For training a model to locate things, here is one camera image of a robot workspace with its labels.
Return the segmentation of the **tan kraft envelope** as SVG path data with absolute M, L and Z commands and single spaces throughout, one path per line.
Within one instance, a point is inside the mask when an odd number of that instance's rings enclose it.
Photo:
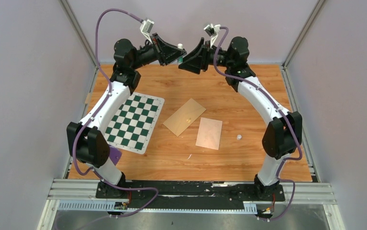
M 176 110 L 163 125 L 178 137 L 205 111 L 205 107 L 194 99 L 189 99 L 184 105 Z

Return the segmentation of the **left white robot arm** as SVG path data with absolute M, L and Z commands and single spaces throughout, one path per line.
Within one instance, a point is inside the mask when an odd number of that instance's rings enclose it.
M 70 122 L 66 128 L 70 156 L 85 163 L 101 180 L 108 183 L 108 191 L 115 198 L 126 194 L 127 185 L 120 181 L 123 173 L 116 167 L 121 152 L 108 144 L 104 132 L 116 111 L 136 90 L 141 75 L 138 68 L 154 61 L 162 66 L 186 55 L 182 47 L 164 41 L 157 33 L 150 36 L 144 46 L 136 48 L 128 39 L 114 44 L 113 73 L 107 78 L 107 89 L 79 122 Z

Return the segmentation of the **purple plastic piece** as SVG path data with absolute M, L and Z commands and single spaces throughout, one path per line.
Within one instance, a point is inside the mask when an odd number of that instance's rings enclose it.
M 109 148 L 110 148 L 109 158 L 111 159 L 114 165 L 117 165 L 117 163 L 119 162 L 122 156 L 122 152 L 119 149 L 111 145 L 109 146 Z

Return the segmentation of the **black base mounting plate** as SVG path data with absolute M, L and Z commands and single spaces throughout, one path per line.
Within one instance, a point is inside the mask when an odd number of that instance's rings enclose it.
M 272 203 L 285 200 L 281 185 L 263 194 L 255 184 L 204 182 L 204 181 L 148 181 L 127 180 L 119 187 L 133 188 L 133 191 L 115 189 L 99 182 L 96 198 L 126 199 L 130 208 L 139 208 L 147 203 L 158 190 L 158 196 L 147 208 L 165 209 L 230 209 L 244 207 L 245 201 Z

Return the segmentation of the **green white chessboard mat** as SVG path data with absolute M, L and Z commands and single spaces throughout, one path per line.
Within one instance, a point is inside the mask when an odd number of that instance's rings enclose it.
M 120 106 L 105 130 L 109 145 L 143 155 L 146 152 L 165 100 L 133 93 Z

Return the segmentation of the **white green glue stick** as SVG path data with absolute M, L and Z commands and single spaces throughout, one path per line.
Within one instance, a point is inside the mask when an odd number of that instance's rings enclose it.
M 182 44 L 178 44 L 178 48 L 179 49 L 183 49 L 183 45 Z M 184 55 L 181 55 L 178 59 L 177 59 L 177 63 L 181 64 L 183 62 L 183 57 Z

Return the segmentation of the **pink paper envelope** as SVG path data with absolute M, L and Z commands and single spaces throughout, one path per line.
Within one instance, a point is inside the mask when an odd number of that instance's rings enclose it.
M 219 150 L 223 122 L 202 117 L 196 139 L 196 146 Z

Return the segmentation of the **aluminium frame rail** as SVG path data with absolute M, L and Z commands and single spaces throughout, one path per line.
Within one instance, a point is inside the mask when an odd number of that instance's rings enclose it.
M 127 180 L 133 191 L 121 191 L 99 180 L 55 179 L 38 229 L 53 227 L 59 210 L 155 213 L 246 214 L 251 217 L 269 207 L 287 213 L 298 207 L 319 205 L 332 230 L 345 228 L 333 189 L 328 183 L 281 183 L 266 195 L 256 194 L 252 182 Z

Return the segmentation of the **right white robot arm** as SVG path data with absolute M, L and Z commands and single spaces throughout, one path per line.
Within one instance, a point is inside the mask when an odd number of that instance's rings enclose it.
M 222 75 L 227 84 L 246 98 L 262 117 L 266 124 L 262 138 L 266 156 L 254 179 L 254 194 L 256 198 L 266 200 L 273 194 L 273 187 L 278 185 L 285 162 L 291 159 L 292 153 L 301 151 L 302 115 L 283 107 L 263 87 L 247 63 L 248 46 L 247 39 L 240 36 L 231 40 L 227 50 L 201 39 L 178 67 L 196 74 L 206 71 L 212 64 L 225 67 Z

